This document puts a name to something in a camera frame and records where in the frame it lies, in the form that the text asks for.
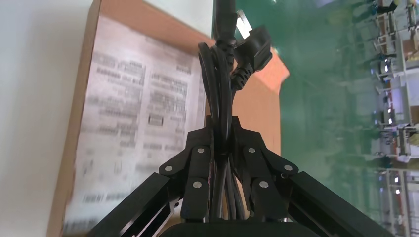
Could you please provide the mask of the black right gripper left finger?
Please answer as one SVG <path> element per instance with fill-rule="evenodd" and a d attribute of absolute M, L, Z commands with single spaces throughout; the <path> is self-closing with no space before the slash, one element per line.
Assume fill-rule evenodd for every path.
<path fill-rule="evenodd" d="M 156 237 L 181 200 L 186 222 L 208 218 L 213 122 L 188 133 L 186 147 L 162 164 L 87 233 L 88 237 Z"/>

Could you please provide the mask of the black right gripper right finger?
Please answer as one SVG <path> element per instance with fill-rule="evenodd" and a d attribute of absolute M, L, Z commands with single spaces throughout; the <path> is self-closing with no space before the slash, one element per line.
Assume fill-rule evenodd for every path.
<path fill-rule="evenodd" d="M 232 118 L 233 168 L 257 230 L 267 237 L 388 237 L 390 232 Z"/>

